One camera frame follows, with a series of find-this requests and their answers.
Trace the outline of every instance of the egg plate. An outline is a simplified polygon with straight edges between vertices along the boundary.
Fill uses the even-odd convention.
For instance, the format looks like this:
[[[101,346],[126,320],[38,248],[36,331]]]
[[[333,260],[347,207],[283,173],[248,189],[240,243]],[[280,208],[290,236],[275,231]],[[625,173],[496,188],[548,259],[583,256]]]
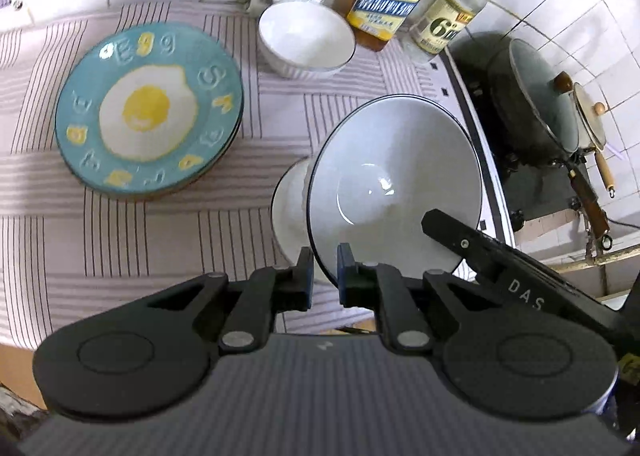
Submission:
[[[180,23],[135,26],[97,44],[71,72],[56,108],[66,164],[115,197],[169,192],[227,149],[242,119],[236,63]]]

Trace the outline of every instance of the saucepan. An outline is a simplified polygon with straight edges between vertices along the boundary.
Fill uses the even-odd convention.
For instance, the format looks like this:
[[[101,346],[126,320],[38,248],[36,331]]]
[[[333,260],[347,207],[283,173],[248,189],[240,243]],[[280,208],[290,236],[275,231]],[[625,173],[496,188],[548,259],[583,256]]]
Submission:
[[[582,123],[569,94],[573,86],[567,89],[566,77],[556,76],[539,52],[520,39],[496,54],[488,77],[507,140],[520,161],[532,166],[564,166],[596,240],[610,243],[607,215],[577,168]]]

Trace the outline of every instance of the kitchen counter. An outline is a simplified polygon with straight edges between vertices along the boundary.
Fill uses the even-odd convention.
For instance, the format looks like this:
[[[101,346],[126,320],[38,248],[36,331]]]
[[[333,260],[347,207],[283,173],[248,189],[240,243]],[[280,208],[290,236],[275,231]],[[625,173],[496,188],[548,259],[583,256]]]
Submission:
[[[239,64],[244,118],[226,155],[200,180],[151,202],[111,200],[68,171],[54,133],[57,96],[93,45],[130,26],[191,24],[219,39]],[[244,279],[282,264],[270,201],[280,176],[312,154],[341,118],[393,93],[425,96],[469,132],[484,183],[479,228],[514,245],[494,162],[478,116],[447,54],[415,65],[397,41],[358,48],[335,77],[284,80],[257,52],[256,23],[235,5],[140,3],[0,36],[0,342],[35,349],[63,325],[158,292],[203,272]],[[456,274],[471,279],[463,263]],[[369,311],[343,309],[337,290],[316,285],[314,306],[276,326],[319,332]]]

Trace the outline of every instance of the metal rivet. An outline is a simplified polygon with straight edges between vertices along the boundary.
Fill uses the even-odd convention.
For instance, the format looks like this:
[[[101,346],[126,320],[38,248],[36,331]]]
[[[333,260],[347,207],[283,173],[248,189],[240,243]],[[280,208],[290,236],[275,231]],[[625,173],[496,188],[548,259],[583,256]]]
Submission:
[[[247,331],[230,331],[222,337],[222,343],[230,348],[244,348],[254,341],[254,336]]]
[[[405,348],[421,348],[426,346],[429,340],[426,333],[416,330],[403,331],[398,335],[398,342]]]

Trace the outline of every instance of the pan lid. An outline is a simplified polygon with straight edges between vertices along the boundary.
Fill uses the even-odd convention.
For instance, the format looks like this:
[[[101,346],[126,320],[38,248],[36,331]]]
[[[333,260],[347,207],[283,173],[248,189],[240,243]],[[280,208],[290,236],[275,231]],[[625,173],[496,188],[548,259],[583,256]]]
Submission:
[[[511,69],[534,114],[551,138],[567,154],[578,149],[580,134],[575,106],[569,94],[554,89],[556,74],[529,43],[513,39],[509,43]]]
[[[602,127],[602,121],[594,109],[593,99],[591,99],[584,87],[577,82],[574,83],[574,100],[578,109],[578,116],[593,145],[599,150],[604,149],[607,143],[607,135]]]

